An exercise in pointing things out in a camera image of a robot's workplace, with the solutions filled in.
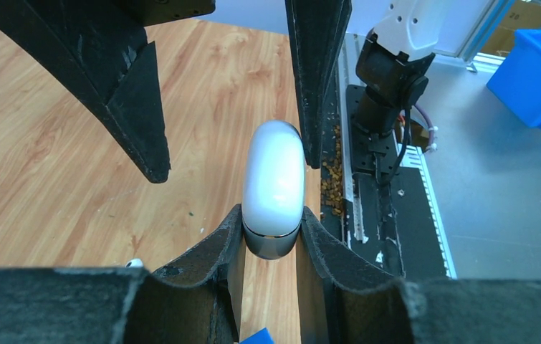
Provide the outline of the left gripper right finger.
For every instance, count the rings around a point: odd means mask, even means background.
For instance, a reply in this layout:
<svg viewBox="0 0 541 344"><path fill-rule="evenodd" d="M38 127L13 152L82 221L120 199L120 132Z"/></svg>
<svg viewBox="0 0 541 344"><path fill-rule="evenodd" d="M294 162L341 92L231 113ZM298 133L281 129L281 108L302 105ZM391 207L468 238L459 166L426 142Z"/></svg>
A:
<svg viewBox="0 0 541 344"><path fill-rule="evenodd" d="M541 343L541 280L393 277L310 209L296 265L303 343Z"/></svg>

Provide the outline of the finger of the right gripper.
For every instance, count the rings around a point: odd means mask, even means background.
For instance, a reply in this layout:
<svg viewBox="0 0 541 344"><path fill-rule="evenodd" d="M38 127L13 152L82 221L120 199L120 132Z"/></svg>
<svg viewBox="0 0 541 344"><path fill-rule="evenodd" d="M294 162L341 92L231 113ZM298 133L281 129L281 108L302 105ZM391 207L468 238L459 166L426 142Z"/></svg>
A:
<svg viewBox="0 0 541 344"><path fill-rule="evenodd" d="M352 2L286 0L289 45L306 163L321 166L323 106Z"/></svg>

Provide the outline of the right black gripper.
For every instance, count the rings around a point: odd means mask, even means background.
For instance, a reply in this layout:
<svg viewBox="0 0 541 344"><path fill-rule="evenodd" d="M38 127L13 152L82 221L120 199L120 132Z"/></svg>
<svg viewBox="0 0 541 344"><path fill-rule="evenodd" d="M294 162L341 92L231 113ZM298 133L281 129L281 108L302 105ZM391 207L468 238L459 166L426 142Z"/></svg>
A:
<svg viewBox="0 0 541 344"><path fill-rule="evenodd" d="M125 0L124 11L111 1L0 1L0 31L101 122L151 183L163 183L171 163L155 44L143 26L215 9L215 0Z"/></svg>

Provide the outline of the white earbud charging case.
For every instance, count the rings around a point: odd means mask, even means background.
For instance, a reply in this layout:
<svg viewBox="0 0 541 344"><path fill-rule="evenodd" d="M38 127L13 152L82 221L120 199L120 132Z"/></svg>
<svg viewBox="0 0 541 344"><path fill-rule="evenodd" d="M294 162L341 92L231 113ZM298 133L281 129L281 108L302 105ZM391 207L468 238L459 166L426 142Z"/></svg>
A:
<svg viewBox="0 0 541 344"><path fill-rule="evenodd" d="M290 253L305 205L305 157L297 129L270 120L254 132L248 149L241 202L246 245L262 259Z"/></svg>

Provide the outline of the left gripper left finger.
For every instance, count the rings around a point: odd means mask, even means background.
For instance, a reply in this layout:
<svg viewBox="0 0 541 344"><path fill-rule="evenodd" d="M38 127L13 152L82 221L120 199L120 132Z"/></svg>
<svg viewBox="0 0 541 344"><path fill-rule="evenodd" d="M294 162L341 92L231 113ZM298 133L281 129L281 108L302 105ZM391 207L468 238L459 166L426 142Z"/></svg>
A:
<svg viewBox="0 0 541 344"><path fill-rule="evenodd" d="M235 343L244 279L241 207L173 261L0 268L0 343Z"/></svg>

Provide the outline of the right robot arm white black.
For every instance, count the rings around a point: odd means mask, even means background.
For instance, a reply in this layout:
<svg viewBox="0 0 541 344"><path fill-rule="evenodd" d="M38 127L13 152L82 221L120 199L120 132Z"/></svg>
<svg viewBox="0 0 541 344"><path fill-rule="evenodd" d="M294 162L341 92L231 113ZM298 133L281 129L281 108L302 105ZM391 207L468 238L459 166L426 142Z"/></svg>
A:
<svg viewBox="0 0 541 344"><path fill-rule="evenodd" d="M392 1L356 64L385 133L423 94L448 1ZM285 14L306 163L319 168L322 108L352 11L350 1L287 1ZM146 28L211 14L215 1L0 1L0 31L105 127L151 183L171 169L155 44Z"/></svg>

